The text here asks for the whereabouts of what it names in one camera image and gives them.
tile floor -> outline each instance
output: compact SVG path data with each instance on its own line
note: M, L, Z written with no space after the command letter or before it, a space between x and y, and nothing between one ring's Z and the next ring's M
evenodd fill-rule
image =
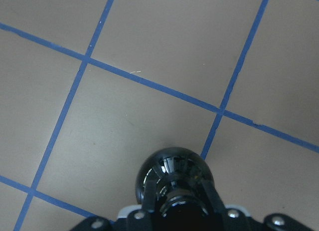
M0 231L114 220L170 146L319 230L318 33L319 0L0 0Z

screw head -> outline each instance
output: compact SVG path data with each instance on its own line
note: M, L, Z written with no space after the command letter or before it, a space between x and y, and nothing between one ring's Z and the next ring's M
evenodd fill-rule
M142 218L144 218L145 213L143 211L138 211L137 213L134 214L134 218L137 220L141 220Z
M239 212L237 210L229 210L227 214L231 218L238 218L239 217Z
M91 228L93 228L93 229L98 229L98 228L102 227L103 224L104 224L104 220L103 220L103 219L96 219L96 220L91 224Z
M280 216L274 216L271 221L273 222L273 224L281 226L285 224L285 221L282 217Z

metal screw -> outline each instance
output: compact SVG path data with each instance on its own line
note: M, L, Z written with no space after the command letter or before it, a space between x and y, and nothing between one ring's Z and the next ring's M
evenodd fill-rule
M96 220L91 224L91 228L93 228L93 229L98 229L98 228L102 227L103 224L104 224L104 220L103 220L103 219L96 219Z
M145 214L143 211L138 211L136 214L134 214L134 218L136 218L137 220L141 220L142 218L144 218Z
M285 224L285 221L282 217L280 216L274 216L271 221L273 222L273 224L281 226Z
M238 218L239 217L239 212L237 210L229 210L227 214L231 218Z

white plastic part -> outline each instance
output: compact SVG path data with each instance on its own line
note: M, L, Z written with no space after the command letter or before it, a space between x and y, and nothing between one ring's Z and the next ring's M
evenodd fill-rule
M118 219L126 219L128 215L130 214L130 212L134 210L140 210L141 208L142 208L142 205L126 206L119 211Z

black spherical caster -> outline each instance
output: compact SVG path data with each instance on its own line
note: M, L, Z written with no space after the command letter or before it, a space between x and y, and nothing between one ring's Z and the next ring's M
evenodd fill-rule
M207 164L191 150L172 147L152 154L136 180L136 198L143 203L147 181L156 182L156 213L164 222L199 220L208 215L201 182L213 176Z

